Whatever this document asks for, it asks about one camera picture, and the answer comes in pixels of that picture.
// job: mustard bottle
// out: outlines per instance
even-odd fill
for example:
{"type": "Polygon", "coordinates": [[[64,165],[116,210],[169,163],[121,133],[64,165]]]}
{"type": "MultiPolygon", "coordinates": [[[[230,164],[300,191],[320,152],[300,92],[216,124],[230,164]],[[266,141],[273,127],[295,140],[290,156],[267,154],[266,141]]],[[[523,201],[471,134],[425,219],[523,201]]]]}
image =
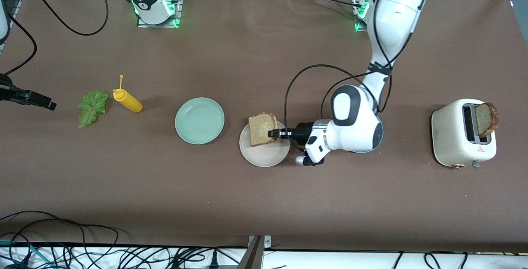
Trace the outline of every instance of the mustard bottle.
{"type": "Polygon", "coordinates": [[[123,86],[123,75],[119,75],[119,88],[113,90],[113,98],[123,104],[126,108],[132,112],[140,112],[143,109],[143,104],[139,102],[134,96],[129,94],[126,90],[122,89],[123,86]]]}

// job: teal plate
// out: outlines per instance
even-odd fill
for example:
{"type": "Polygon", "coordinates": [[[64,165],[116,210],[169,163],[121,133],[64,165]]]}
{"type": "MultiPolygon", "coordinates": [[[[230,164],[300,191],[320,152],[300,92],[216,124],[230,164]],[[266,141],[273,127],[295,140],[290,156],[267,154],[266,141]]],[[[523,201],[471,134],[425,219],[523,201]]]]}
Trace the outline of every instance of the teal plate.
{"type": "Polygon", "coordinates": [[[183,104],[174,120],[179,137],[191,144],[213,141],[224,128],[224,111],[209,98],[194,98],[183,104]]]}

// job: white plate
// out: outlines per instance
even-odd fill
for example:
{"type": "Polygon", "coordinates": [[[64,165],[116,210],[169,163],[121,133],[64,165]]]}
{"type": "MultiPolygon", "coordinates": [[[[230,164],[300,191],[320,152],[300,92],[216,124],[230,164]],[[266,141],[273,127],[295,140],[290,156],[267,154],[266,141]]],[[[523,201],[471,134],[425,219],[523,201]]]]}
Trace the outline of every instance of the white plate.
{"type": "MultiPolygon", "coordinates": [[[[277,122],[279,129],[284,129],[284,125],[277,122]]],[[[240,134],[240,151],[244,158],[251,164],[259,167],[271,167],[279,164],[290,150],[288,139],[277,139],[277,141],[251,147],[249,136],[249,124],[247,124],[240,134]]]]}

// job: brown tabletop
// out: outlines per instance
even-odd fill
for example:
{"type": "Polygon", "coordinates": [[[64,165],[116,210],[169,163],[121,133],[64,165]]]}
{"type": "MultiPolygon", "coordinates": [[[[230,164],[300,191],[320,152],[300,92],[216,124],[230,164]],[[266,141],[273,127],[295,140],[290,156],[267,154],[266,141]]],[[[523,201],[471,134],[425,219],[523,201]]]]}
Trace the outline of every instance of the brown tabletop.
{"type": "MultiPolygon", "coordinates": [[[[73,28],[90,32],[102,0],[48,0],[73,28]]],[[[372,153],[335,151],[315,168],[249,164],[238,147],[247,117],[283,118],[285,89],[300,69],[334,64],[362,73],[367,34],[349,7],[324,0],[185,0],[178,29],[136,28],[125,0],[108,0],[100,34],[64,28],[40,0],[17,19],[38,53],[13,82],[53,98],[56,111],[0,103],[1,215],[36,209],[126,230],[120,243],[243,245],[271,234],[283,248],[348,250],[528,249],[528,51],[511,5],[501,0],[429,0],[395,66],[381,114],[385,138],[372,153]],[[79,129],[87,92],[124,88],[144,104],[132,113],[109,100],[106,115],[79,129]],[[190,145],[174,130],[179,107],[216,100],[220,136],[190,145]],[[453,170],[432,154],[430,116],[460,98],[493,102],[498,151],[480,169],[453,170]]],[[[14,28],[2,70],[31,52],[14,28]]],[[[323,94],[344,76],[306,72],[289,96],[289,125],[319,118],[323,94]]],[[[328,104],[325,113],[328,115],[328,104]]],[[[2,232],[36,217],[2,224],[2,232]]],[[[35,227],[34,240],[80,241],[64,225],[35,227]]],[[[96,233],[89,241],[109,241],[96,233]]]]}

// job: slice of bread on plate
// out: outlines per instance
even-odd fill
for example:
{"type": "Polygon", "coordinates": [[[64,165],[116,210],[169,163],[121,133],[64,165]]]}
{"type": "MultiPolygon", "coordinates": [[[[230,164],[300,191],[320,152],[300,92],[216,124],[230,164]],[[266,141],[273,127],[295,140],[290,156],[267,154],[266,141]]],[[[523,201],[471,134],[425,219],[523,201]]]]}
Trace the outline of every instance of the slice of bread on plate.
{"type": "Polygon", "coordinates": [[[483,103],[475,107],[477,115],[477,130],[480,138],[490,135],[498,128],[498,113],[491,103],[483,103]]]}
{"type": "Polygon", "coordinates": [[[268,137],[269,130],[276,130],[279,128],[277,124],[277,117],[273,113],[259,113],[250,116],[249,120],[249,136],[251,138],[251,146],[263,145],[277,141],[275,138],[268,137]]]}

